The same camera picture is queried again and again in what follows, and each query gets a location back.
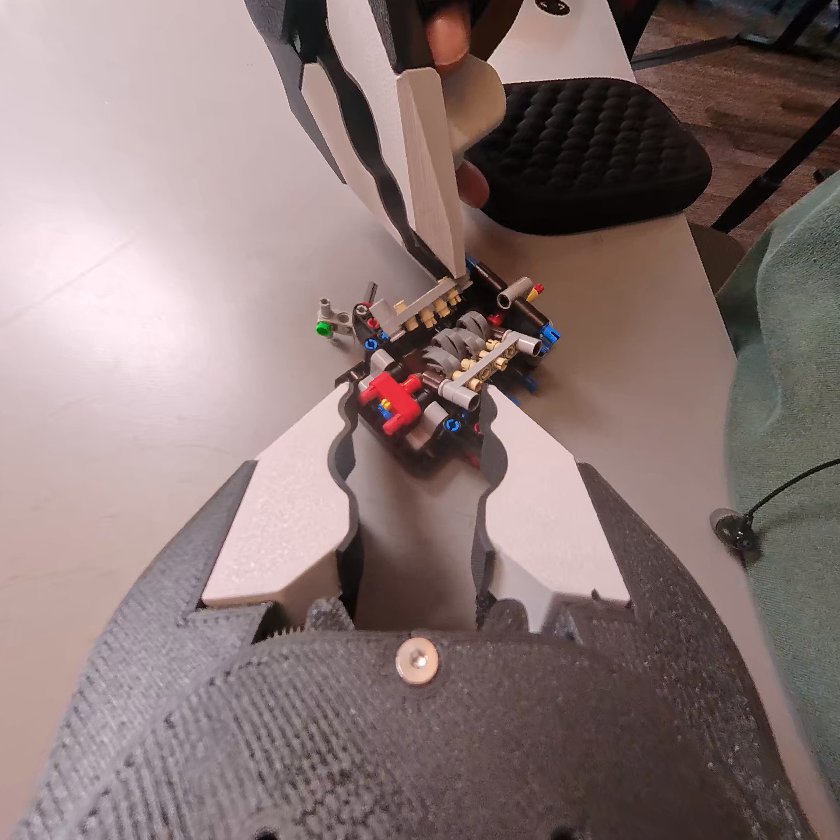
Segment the person's right hand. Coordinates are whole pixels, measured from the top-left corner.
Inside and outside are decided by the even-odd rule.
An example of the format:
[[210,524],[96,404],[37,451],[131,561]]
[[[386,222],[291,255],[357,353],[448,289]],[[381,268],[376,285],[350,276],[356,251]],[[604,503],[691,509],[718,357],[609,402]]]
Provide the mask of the person's right hand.
[[[471,12],[468,2],[437,5],[424,20],[427,42],[441,78],[455,74],[465,63],[470,48]],[[489,198],[486,177],[467,160],[455,169],[458,194],[474,208],[482,208]]]

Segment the black clip-on microphone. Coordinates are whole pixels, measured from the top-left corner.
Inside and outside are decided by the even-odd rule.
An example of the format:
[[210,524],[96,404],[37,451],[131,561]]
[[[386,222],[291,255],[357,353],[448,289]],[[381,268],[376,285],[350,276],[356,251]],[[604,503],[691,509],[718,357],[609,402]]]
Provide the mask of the black clip-on microphone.
[[754,513],[740,513],[728,508],[714,510],[710,526],[715,536],[744,570],[759,561],[760,538],[753,526]]

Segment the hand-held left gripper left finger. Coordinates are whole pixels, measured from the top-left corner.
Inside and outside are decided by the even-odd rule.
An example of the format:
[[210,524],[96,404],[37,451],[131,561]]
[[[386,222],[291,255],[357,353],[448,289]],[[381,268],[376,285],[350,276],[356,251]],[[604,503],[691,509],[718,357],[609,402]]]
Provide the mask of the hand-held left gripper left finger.
[[273,602],[304,617],[339,597],[353,615],[363,572],[355,389],[335,387],[257,458],[203,592],[212,608]]

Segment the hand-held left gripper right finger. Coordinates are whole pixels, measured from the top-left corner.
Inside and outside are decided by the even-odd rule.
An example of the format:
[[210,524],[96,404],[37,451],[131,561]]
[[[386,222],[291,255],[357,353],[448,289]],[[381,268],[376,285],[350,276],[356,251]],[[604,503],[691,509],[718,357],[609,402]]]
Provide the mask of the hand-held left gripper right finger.
[[622,615],[632,596],[579,464],[494,385],[479,410],[479,469],[472,564],[476,624],[515,602],[533,634],[570,607]]

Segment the black metal leg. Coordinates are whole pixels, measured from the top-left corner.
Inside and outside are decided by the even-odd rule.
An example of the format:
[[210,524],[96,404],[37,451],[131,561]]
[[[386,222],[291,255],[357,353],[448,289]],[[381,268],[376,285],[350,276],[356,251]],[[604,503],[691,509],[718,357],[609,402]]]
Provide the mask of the black metal leg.
[[801,165],[839,127],[839,100],[816,120],[772,165],[754,178],[725,208],[711,229],[729,234],[740,226],[781,187],[783,181]]
[[738,32],[731,35],[698,40],[684,45],[657,49],[637,56],[635,54],[636,48],[644,33],[647,22],[652,17],[656,8],[655,3],[644,2],[638,4],[631,17],[623,22],[619,28],[619,33],[623,37],[627,57],[633,70],[663,67],[701,56],[710,56],[733,47],[747,47],[757,49],[764,53],[820,61],[832,58],[833,55],[827,52],[826,49],[817,49],[808,46],[802,43],[801,40],[806,30],[816,22],[817,18],[832,3],[828,1],[804,2],[797,14],[793,16],[792,20],[774,38],[749,32]]

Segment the black textured cushion pad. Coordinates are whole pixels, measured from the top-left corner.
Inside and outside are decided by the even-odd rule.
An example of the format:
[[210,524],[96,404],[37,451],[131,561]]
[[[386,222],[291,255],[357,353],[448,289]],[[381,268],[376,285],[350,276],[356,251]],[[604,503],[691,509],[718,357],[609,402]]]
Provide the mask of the black textured cushion pad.
[[576,235],[679,214],[707,189],[708,153],[651,91],[628,80],[505,85],[502,122],[466,159],[482,211],[526,235]]

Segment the multicoloured lego engine assembly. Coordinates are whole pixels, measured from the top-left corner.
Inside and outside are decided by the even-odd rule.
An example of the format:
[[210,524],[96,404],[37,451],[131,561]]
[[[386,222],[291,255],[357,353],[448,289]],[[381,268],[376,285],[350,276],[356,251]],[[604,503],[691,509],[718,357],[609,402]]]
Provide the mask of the multicoloured lego engine assembly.
[[336,383],[352,384],[359,419],[418,475],[456,453],[478,466],[482,396],[494,385],[519,406],[516,390],[537,391],[534,373],[561,338],[537,306],[542,283],[505,281],[470,255],[465,265],[413,303],[390,303],[374,282],[349,309],[318,302],[317,334],[354,339],[363,354]]

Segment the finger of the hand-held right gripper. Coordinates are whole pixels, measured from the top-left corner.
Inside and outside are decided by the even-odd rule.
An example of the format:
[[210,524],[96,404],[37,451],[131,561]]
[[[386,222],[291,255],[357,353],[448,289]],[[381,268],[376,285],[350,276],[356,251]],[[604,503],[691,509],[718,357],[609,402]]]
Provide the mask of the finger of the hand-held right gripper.
[[373,112],[337,58],[307,63],[301,94],[340,179],[433,278],[438,258],[410,225],[404,195],[385,163]]
[[414,2],[327,2],[327,27],[342,69],[364,95],[379,151],[395,180],[416,261],[436,279],[466,272],[464,225],[445,112]]

